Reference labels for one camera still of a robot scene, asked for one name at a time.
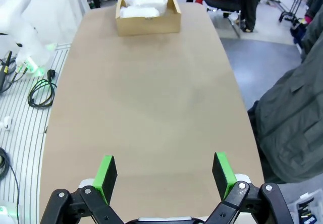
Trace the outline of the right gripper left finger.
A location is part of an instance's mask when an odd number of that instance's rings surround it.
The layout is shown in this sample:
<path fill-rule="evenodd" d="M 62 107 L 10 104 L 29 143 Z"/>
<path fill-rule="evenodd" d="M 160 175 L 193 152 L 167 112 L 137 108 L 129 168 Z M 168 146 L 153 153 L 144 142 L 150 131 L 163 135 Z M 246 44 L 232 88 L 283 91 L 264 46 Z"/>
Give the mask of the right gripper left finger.
<path fill-rule="evenodd" d="M 110 206 L 117 179 L 115 159 L 105 156 L 91 185 L 70 193 L 66 189 L 52 192 L 41 223 L 79 223 L 91 217 L 95 223 L 123 223 Z"/>

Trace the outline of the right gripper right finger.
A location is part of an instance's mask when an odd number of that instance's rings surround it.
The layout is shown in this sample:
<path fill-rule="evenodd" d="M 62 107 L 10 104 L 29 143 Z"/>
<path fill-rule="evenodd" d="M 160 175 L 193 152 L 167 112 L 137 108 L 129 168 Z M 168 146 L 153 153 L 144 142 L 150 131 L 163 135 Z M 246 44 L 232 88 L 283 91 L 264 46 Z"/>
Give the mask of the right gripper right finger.
<path fill-rule="evenodd" d="M 238 181 L 224 152 L 214 154 L 212 174 L 221 202 L 206 223 L 234 223 L 240 213 L 250 213 L 256 223 L 293 223 L 278 185 Z"/>

